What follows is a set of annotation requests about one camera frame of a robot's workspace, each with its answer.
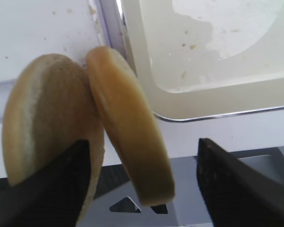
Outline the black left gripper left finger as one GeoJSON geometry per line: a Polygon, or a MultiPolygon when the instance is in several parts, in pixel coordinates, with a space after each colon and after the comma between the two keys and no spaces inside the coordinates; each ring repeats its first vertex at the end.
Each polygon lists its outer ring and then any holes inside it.
{"type": "Polygon", "coordinates": [[[89,187],[89,143],[79,140],[0,192],[0,227],[74,227],[89,187]]]}

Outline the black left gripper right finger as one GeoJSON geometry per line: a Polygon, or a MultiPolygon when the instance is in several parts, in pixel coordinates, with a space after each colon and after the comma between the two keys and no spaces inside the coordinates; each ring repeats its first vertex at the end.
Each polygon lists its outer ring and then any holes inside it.
{"type": "Polygon", "coordinates": [[[208,138],[198,142],[197,182],[215,227],[284,227],[284,185],[208,138]]]}

